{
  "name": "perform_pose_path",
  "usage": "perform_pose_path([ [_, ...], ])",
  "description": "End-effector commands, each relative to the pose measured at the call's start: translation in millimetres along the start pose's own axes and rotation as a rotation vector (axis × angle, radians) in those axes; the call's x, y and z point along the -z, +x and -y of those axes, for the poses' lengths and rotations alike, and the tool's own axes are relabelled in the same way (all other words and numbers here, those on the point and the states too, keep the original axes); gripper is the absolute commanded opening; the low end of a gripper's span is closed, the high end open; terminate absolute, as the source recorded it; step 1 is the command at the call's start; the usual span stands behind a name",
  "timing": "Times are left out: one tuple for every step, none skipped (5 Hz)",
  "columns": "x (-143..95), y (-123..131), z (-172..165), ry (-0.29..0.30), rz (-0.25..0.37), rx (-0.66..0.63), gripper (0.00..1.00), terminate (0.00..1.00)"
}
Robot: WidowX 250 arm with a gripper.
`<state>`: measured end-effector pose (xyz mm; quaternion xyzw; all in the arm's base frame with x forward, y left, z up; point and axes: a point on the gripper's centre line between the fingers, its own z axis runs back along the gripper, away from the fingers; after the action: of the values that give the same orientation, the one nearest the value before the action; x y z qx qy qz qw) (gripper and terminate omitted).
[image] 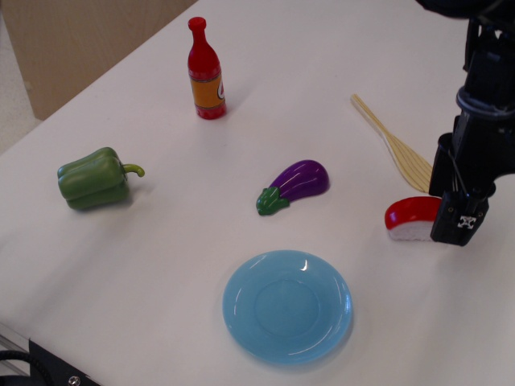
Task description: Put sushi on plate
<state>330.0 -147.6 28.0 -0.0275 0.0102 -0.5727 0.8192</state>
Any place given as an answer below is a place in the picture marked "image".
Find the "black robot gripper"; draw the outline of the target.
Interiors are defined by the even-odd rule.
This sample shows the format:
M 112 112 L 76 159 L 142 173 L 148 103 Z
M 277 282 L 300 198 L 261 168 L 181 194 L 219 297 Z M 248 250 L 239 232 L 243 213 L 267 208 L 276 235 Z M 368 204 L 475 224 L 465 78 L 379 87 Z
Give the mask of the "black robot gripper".
M 429 194 L 442 197 L 431 239 L 465 246 L 489 209 L 495 181 L 514 172 L 514 106 L 458 100 L 452 133 L 439 137 Z

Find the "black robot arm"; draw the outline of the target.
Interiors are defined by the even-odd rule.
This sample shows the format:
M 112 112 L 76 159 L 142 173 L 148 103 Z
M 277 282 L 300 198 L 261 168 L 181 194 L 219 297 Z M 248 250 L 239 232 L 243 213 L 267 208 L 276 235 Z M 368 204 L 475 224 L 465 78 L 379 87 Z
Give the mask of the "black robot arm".
M 489 209 L 498 178 L 514 172 L 514 3 L 422 1 L 428 11 L 466 19 L 460 114 L 438 140 L 429 192 L 441 198 L 431 239 L 466 245 Z

